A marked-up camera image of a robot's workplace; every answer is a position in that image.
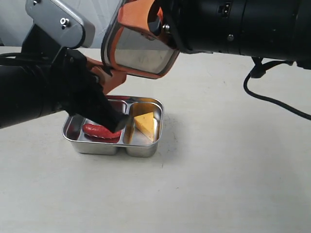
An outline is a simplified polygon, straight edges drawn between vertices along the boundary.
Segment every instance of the cheese wedge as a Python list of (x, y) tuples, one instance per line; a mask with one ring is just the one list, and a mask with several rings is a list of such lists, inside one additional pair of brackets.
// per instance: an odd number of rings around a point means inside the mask
[(154, 113), (147, 113), (144, 115), (134, 117), (136, 128), (141, 131), (150, 141), (155, 140), (155, 124)]

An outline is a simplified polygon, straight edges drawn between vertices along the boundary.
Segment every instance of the red sausage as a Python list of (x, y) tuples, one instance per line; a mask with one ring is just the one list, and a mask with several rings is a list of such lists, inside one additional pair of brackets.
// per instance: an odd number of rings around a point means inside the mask
[(82, 130), (85, 134), (92, 137), (111, 139), (111, 138), (118, 138), (121, 136), (121, 131), (112, 133), (101, 125), (85, 124)]

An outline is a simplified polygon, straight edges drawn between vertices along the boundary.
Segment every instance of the yellow cheese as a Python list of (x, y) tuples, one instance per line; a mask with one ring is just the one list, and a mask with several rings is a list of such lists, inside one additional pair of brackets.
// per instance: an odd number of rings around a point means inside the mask
[(152, 142), (155, 140), (154, 113), (134, 117), (136, 128)]

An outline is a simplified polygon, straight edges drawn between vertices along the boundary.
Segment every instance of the table surface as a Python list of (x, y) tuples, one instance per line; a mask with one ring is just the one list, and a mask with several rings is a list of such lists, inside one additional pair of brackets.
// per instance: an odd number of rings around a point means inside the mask
[[(0, 232), (310, 232), (311, 123), (244, 93), (252, 66), (183, 54), (160, 80), (128, 77), (112, 94), (165, 106), (148, 159), (78, 154), (66, 113), (1, 130)], [(282, 65), (250, 88), (310, 113), (310, 74)]]

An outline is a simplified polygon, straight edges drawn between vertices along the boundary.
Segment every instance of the black cylinder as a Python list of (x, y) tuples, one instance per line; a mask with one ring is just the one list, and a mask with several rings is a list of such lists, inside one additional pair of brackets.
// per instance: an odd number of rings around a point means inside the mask
[(0, 129), (56, 112), (44, 68), (0, 66)]
[(308, 60), (310, 9), (311, 0), (184, 0), (180, 27), (193, 51)]

